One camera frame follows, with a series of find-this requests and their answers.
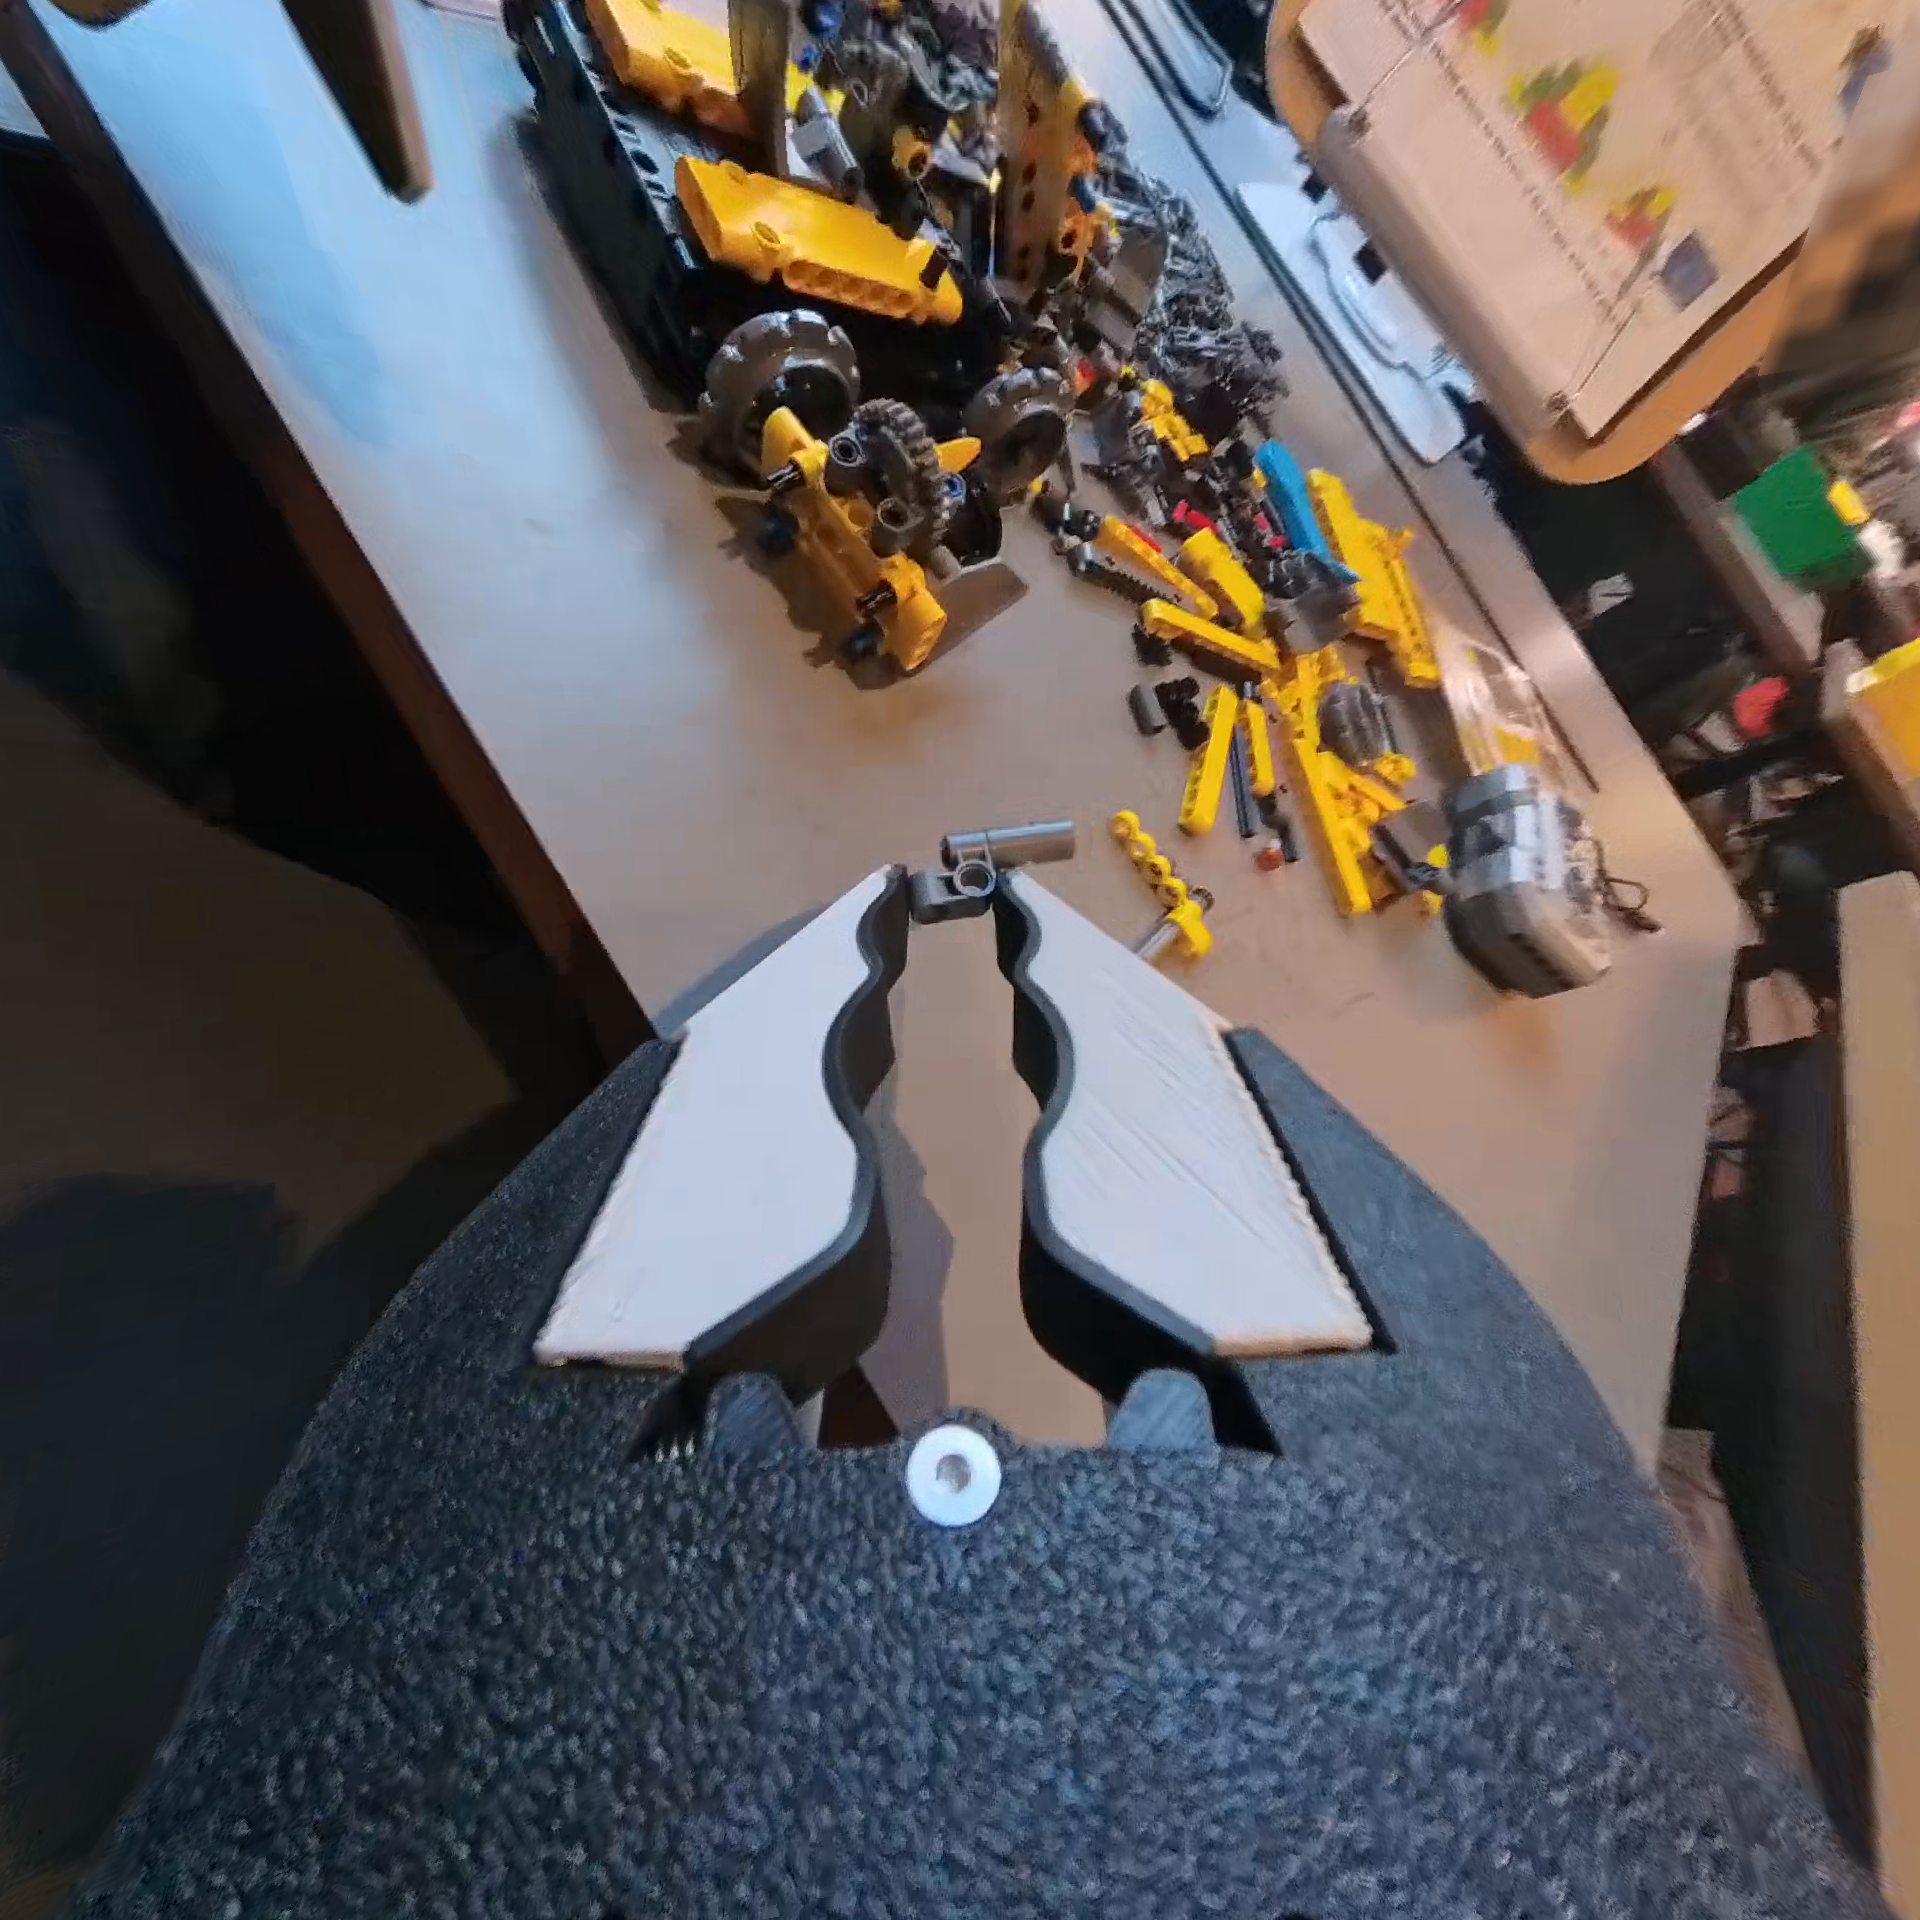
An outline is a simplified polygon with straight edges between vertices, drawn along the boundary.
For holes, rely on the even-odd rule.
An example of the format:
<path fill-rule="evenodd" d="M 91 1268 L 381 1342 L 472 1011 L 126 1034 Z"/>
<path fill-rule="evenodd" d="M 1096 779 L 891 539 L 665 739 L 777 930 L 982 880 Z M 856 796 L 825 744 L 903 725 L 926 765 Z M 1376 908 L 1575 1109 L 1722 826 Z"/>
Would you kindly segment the small yellow box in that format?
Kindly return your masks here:
<path fill-rule="evenodd" d="M 1848 640 L 1837 648 L 1841 720 L 1870 763 L 1899 788 L 1919 782 L 1919 637 L 1867 656 Z"/>

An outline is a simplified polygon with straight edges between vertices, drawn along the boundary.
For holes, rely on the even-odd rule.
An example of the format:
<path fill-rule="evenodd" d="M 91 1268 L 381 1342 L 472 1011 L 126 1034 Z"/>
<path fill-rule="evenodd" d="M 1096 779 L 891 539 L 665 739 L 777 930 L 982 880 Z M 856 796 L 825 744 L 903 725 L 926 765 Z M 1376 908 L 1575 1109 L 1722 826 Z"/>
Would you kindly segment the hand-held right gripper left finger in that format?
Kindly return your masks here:
<path fill-rule="evenodd" d="M 903 870 L 874 870 L 683 1021 L 535 1335 L 544 1370 L 775 1379 L 875 1342 L 891 1234 L 867 1109 L 894 1066 Z"/>

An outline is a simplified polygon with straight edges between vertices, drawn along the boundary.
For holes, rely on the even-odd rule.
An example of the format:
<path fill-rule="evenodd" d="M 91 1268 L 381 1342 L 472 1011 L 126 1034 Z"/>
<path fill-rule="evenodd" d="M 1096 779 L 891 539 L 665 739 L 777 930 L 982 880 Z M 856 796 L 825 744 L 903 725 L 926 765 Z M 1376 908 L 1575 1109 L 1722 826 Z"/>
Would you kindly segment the pile of toy parts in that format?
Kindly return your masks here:
<path fill-rule="evenodd" d="M 1193 206 L 1120 163 L 1064 240 L 1088 256 L 1045 316 L 1073 359 L 1069 451 L 1025 499 L 1074 580 L 1120 598 L 1137 731 L 1182 757 L 1175 844 L 1238 835 L 1262 870 L 1309 856 L 1344 919 L 1446 914 L 1449 826 L 1397 693 L 1440 693 L 1409 535 L 1302 460 L 1341 567 L 1290 548 L 1255 472 L 1287 392 Z"/>

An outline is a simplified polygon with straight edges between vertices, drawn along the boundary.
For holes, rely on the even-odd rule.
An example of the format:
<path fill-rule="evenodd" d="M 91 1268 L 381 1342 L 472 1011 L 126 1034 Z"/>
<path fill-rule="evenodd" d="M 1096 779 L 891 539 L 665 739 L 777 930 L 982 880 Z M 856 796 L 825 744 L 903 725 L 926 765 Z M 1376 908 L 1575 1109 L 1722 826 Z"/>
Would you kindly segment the small green box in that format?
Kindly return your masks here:
<path fill-rule="evenodd" d="M 1867 507 L 1811 446 L 1797 446 L 1733 493 L 1733 512 L 1765 559 L 1803 591 L 1858 586 L 1874 567 Z"/>

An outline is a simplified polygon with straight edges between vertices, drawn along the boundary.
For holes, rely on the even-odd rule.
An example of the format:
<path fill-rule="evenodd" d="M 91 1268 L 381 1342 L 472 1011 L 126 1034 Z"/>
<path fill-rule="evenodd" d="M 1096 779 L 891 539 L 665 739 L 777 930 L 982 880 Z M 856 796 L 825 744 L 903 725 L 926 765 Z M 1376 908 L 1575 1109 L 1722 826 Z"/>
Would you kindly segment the yellow black toy vehicle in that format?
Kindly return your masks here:
<path fill-rule="evenodd" d="M 897 400 L 1018 496 L 1126 355 L 1110 106 L 1042 4 L 517 2 L 546 171 L 709 463 Z"/>

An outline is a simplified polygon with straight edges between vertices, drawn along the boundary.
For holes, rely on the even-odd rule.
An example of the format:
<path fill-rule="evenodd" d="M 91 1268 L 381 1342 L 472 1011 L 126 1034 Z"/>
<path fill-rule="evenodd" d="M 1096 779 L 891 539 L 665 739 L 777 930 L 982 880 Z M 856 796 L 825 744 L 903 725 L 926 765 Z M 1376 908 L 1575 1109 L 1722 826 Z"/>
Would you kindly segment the small yellow toy beam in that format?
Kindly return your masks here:
<path fill-rule="evenodd" d="M 1215 947 L 1211 892 L 1189 884 L 1137 811 L 1126 807 L 1112 815 L 1112 839 L 1130 856 L 1159 908 L 1158 922 L 1131 947 L 1131 952 L 1150 966 L 1167 959 L 1189 964 L 1209 955 Z"/>

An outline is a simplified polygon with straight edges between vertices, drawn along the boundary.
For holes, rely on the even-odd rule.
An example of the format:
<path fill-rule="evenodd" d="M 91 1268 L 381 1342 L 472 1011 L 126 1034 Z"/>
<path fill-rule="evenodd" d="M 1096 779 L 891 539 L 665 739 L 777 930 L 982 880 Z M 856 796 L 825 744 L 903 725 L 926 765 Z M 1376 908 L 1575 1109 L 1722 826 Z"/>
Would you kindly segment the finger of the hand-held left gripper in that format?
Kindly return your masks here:
<path fill-rule="evenodd" d="M 435 176 L 397 2 L 281 8 L 385 189 L 402 204 L 422 202 Z"/>

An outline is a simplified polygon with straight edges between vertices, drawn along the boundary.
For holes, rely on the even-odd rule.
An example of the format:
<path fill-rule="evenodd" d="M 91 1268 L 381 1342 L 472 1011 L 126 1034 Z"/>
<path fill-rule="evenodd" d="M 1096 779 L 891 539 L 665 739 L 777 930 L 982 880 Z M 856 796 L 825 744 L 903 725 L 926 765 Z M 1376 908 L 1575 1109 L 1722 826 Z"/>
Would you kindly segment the blue brick separator tool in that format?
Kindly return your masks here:
<path fill-rule="evenodd" d="M 1287 547 L 1341 567 L 1338 552 L 1312 506 L 1305 469 L 1290 448 L 1280 439 L 1262 439 L 1255 446 L 1254 460 L 1265 500 L 1279 517 Z"/>

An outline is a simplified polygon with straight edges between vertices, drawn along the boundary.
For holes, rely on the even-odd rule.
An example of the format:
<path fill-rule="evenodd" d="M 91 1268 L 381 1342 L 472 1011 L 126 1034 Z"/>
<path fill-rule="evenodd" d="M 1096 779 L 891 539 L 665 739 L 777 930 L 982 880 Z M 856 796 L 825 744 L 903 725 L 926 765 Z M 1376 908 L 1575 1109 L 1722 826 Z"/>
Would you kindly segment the grey desk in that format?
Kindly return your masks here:
<path fill-rule="evenodd" d="M 1286 444 L 1415 530 L 1431 607 L 1525 663 L 1661 922 L 1601 984 L 1505 999 L 1440 924 L 1342 919 L 1312 859 L 1259 870 L 1224 823 L 1179 854 L 1217 901 L 1189 988 L 1472 1222 L 1651 1467 L 1742 908 L 1475 478 L 1394 469 L 1248 246 L 1219 183 L 1265 168 L 1266 126 L 1192 143 L 1099 4 L 1049 13 L 1282 339 Z M 422 4 L 399 28 L 435 166 L 413 206 L 277 4 L 103 31 L 5 4 L 5 69 L 542 947 L 605 957 L 615 1006 L 673 1027 L 878 864 L 1045 818 L 1081 835 L 1045 884 L 1131 941 L 1150 908 L 1110 818 L 1168 835 L 1182 763 L 1126 708 L 1120 606 L 1019 514 L 1025 596 L 922 677 L 856 683 L 641 384 L 544 196 L 502 29 Z"/>

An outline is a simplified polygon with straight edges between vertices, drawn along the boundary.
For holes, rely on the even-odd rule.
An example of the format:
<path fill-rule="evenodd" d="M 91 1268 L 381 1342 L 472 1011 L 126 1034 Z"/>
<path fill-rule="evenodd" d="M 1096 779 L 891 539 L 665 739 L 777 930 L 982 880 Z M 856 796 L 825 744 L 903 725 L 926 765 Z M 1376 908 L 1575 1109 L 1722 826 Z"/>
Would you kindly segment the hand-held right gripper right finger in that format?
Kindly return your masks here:
<path fill-rule="evenodd" d="M 1023 1309 L 1106 1403 L 1155 1372 L 1247 1405 L 1255 1362 L 1368 1354 L 1376 1319 L 1243 1062 L 1247 1036 L 1015 874 L 992 908 L 1023 1152 Z"/>

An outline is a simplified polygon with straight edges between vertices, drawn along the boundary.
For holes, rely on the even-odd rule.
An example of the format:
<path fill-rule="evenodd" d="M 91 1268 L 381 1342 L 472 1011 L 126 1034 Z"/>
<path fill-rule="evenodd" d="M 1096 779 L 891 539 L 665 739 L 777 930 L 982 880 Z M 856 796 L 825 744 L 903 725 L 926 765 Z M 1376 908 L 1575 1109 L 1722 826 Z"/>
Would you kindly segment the instruction sheet on wooden stand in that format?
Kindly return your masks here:
<path fill-rule="evenodd" d="M 1917 4 L 1275 4 L 1271 106 L 1528 463 L 1917 384 Z"/>

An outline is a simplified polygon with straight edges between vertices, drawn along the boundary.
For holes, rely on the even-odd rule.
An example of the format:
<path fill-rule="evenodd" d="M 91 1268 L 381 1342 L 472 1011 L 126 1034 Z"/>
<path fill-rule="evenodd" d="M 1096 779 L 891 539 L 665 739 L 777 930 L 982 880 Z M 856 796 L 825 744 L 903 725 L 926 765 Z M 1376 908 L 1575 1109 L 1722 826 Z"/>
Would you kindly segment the grey toy battery box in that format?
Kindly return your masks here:
<path fill-rule="evenodd" d="M 1601 844 L 1535 763 L 1505 763 L 1455 787 L 1446 815 L 1446 925 L 1483 981 L 1550 999 L 1610 973 Z"/>

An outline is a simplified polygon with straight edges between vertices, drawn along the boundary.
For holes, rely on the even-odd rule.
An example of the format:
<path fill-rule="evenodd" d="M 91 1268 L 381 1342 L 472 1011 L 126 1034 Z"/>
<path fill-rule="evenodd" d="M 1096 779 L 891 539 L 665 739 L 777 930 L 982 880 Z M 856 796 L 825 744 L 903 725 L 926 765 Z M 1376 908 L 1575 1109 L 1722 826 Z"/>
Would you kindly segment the yellow grey wheel assembly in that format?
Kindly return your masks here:
<path fill-rule="evenodd" d="M 806 567 L 856 667 L 918 677 L 1026 598 L 983 439 L 936 439 L 903 400 L 864 400 L 830 430 L 775 406 L 760 480 L 761 542 Z"/>

